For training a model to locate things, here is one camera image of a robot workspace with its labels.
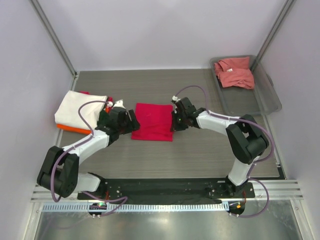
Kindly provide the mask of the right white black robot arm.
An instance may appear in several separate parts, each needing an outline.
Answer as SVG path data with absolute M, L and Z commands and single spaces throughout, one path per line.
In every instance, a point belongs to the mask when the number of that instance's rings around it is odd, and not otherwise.
M 173 96 L 171 102 L 171 131 L 184 131 L 189 127 L 210 130 L 227 136 L 235 157 L 231 171 L 225 178 L 225 191 L 231 198 L 243 193 L 255 161 L 269 147 L 269 141 L 251 115 L 230 117 L 206 108 L 196 108 L 189 98 Z

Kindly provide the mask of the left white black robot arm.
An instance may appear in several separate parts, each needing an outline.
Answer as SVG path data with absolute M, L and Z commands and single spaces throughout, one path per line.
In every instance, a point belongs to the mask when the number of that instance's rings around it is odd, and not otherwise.
M 140 129 L 134 110 L 113 107 L 102 113 L 97 127 L 74 144 L 52 146 L 45 156 L 37 177 L 37 184 L 50 190 L 54 202 L 67 198 L 75 192 L 89 192 L 100 200 L 107 192 L 105 181 L 94 173 L 79 173 L 80 165 L 96 152 L 109 147 L 125 135 Z

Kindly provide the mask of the red t-shirt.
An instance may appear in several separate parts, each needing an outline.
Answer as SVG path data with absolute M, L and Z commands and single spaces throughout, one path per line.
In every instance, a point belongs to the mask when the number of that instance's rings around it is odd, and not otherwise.
M 172 142 L 173 106 L 169 104 L 137 103 L 135 115 L 139 130 L 131 134 L 132 140 Z

